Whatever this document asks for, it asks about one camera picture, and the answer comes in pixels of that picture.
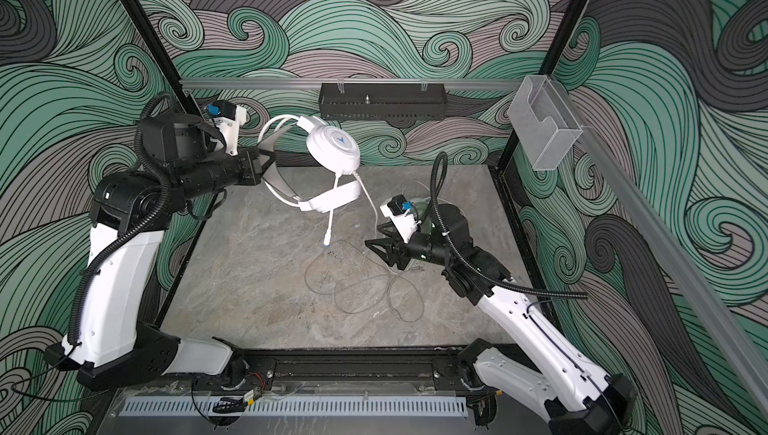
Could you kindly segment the white over-ear headphones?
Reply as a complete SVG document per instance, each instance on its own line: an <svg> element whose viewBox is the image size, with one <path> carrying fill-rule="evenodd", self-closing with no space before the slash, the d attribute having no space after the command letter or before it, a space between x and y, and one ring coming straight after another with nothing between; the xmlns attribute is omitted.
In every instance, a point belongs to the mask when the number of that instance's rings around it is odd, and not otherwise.
<svg viewBox="0 0 768 435"><path fill-rule="evenodd" d="M334 186L313 198L302 199L280 174L277 164L262 166L262 183L282 203L301 211L329 213L357 200L362 186L358 180L340 185L342 176L355 176L360 167L360 148L351 135L319 117L282 115L270 119L259 132L257 147L274 148L277 140L291 128L306 135L306 147L312 158L334 175Z"/></svg>

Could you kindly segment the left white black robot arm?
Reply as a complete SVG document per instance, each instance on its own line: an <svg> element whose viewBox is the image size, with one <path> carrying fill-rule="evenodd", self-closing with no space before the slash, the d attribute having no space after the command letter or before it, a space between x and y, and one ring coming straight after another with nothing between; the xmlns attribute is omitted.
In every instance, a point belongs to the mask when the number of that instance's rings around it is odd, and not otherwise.
<svg viewBox="0 0 768 435"><path fill-rule="evenodd" d="M166 110L143 115L134 137L139 169L105 177L92 204L90 255L76 290L70 325L45 360L74 371L98 392L147 383L169 374L217 377L225 390L245 381L242 349L221 339L179 338L139 319L145 285L173 215L202 195L261 180L259 151L240 148L247 120L210 107L210 121Z"/></svg>

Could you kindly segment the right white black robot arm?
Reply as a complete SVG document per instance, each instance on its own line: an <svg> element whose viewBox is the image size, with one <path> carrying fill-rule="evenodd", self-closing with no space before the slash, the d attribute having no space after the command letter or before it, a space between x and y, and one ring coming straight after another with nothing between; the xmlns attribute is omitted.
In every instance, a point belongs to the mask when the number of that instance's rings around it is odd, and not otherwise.
<svg viewBox="0 0 768 435"><path fill-rule="evenodd" d="M499 389L536 413L554 434L621 434L637 400L634 383L580 352L538 309L543 295L514 284L492 254L475 245L461 210L429 204L419 213L398 195L380 207L381 238L365 245L389 267L412 260L438 265L453 292L496 322L531 360L512 360L484 340L463 350L463 381Z"/></svg>

